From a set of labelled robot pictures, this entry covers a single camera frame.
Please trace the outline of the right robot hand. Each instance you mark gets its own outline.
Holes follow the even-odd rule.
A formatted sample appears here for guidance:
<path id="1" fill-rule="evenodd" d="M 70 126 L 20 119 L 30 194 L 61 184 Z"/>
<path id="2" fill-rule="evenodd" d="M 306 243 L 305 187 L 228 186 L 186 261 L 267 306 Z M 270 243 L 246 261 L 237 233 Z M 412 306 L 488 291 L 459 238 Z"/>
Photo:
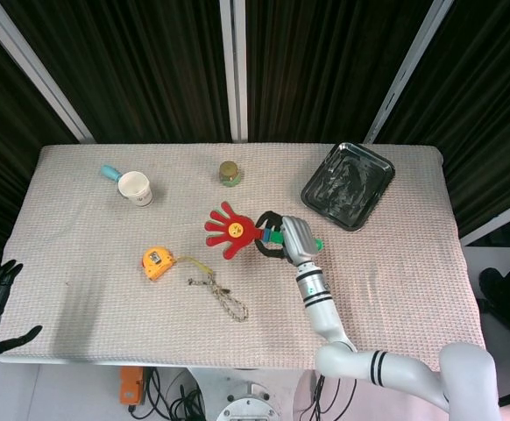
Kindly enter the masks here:
<path id="1" fill-rule="evenodd" d="M 286 259 L 295 267 L 312 261 L 318 254 L 317 243 L 308 223 L 294 216 L 281 216 L 274 211 L 264 212 L 257 222 L 257 228 L 280 232 L 283 237 L 281 249 L 270 249 L 262 240 L 255 240 L 257 249 L 265 256 Z"/>

